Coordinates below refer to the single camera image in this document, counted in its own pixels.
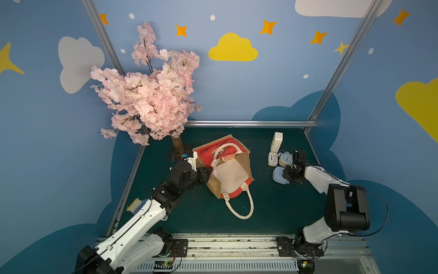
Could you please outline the pink cherry blossom tree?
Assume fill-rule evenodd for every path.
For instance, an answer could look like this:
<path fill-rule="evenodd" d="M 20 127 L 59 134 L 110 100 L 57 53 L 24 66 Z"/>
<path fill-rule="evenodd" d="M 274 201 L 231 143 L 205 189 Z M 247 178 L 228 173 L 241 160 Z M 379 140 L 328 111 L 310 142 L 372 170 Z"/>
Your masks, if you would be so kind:
<path fill-rule="evenodd" d="M 150 23 L 138 26 L 139 39 L 134 44 L 135 64 L 145 65 L 149 74 L 120 74 L 116 69 L 93 66 L 90 76 L 98 81 L 92 88 L 114 113 L 111 128 L 101 135 L 111 139 L 126 132 L 134 144 L 148 146 L 150 139 L 171 137 L 175 153 L 185 153 L 180 135 L 189 115 L 201 111 L 191 94 L 193 73 L 200 57 L 193 51 L 158 50 L 156 35 Z"/>

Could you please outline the red burlap canvas bag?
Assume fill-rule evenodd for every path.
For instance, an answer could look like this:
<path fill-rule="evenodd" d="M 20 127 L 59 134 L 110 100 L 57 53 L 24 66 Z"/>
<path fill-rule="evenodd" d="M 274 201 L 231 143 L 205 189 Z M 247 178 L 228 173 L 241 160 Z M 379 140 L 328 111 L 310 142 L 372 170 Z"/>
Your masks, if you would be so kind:
<path fill-rule="evenodd" d="M 230 212 L 239 219 L 252 217 L 254 202 L 249 186 L 254 181 L 250 168 L 250 150 L 229 134 L 193 149 L 197 154 L 198 167 L 208 167 L 212 173 L 207 186 L 214 196 L 223 199 Z M 240 215 L 230 204 L 230 200 L 245 192 L 249 198 L 250 210 Z"/>

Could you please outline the tall white box clock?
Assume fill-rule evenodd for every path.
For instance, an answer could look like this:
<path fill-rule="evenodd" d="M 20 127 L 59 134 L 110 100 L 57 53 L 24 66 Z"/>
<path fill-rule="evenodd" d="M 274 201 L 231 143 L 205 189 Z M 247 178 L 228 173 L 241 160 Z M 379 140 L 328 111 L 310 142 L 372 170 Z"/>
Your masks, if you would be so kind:
<path fill-rule="evenodd" d="M 278 153 L 279 149 L 282 145 L 284 134 L 282 132 L 275 132 L 271 145 L 270 145 L 270 152 L 271 153 Z"/>

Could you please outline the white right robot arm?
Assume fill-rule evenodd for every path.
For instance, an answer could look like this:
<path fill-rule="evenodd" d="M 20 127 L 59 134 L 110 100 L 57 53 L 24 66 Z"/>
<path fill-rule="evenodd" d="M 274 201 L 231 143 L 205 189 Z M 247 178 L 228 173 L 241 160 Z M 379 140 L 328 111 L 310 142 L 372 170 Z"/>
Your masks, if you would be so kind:
<path fill-rule="evenodd" d="M 278 163 L 284 168 L 282 177 L 290 183 L 311 183 L 326 194 L 323 217 L 298 230 L 292 251 L 304 258 L 323 255 L 320 248 L 332 237 L 367 231 L 371 226 L 367 191 L 335 177 L 321 166 L 314 166 L 298 151 L 280 153 Z"/>

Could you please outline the blue twin-bell alarm clock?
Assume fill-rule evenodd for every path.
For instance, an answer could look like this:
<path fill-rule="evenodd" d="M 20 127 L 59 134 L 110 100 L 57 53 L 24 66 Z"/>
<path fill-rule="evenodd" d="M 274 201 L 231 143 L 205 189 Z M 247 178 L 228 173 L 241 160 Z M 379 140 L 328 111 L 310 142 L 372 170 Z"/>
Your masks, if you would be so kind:
<path fill-rule="evenodd" d="M 294 156 L 290 152 L 282 152 L 278 154 L 278 164 L 281 167 L 292 166 L 294 163 Z"/>

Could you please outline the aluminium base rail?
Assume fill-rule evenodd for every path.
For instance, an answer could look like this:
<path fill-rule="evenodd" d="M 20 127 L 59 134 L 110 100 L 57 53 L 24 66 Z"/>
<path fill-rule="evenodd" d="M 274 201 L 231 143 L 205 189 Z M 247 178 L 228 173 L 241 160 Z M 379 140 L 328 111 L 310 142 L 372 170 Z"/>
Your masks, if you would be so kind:
<path fill-rule="evenodd" d="M 78 274 L 377 274 L 361 238 L 330 239 L 303 255 L 290 235 L 150 234 L 129 247 L 114 237 L 78 256 Z"/>

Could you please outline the white rectangular alarm clock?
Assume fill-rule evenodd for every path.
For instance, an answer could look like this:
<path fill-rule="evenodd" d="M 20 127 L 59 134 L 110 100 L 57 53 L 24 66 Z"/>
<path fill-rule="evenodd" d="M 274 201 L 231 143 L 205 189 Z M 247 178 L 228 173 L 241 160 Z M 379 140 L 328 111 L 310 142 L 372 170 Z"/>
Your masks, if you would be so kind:
<path fill-rule="evenodd" d="M 270 167 L 278 166 L 278 153 L 270 152 L 268 154 L 268 166 Z"/>

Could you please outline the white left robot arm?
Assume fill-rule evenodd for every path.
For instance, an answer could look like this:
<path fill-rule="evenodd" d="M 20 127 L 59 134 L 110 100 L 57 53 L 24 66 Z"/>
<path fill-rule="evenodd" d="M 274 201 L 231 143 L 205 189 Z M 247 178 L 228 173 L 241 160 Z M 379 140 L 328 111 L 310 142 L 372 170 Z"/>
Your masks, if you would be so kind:
<path fill-rule="evenodd" d="M 76 274 L 128 274 L 147 259 L 171 252 L 173 237 L 159 229 L 146 240 L 143 236 L 167 217 L 181 196 L 194 187 L 206 184 L 212 167 L 193 169 L 189 162 L 176 163 L 167 180 L 148 200 L 135 209 L 133 217 L 113 235 L 92 248 L 85 246 L 76 259 Z"/>

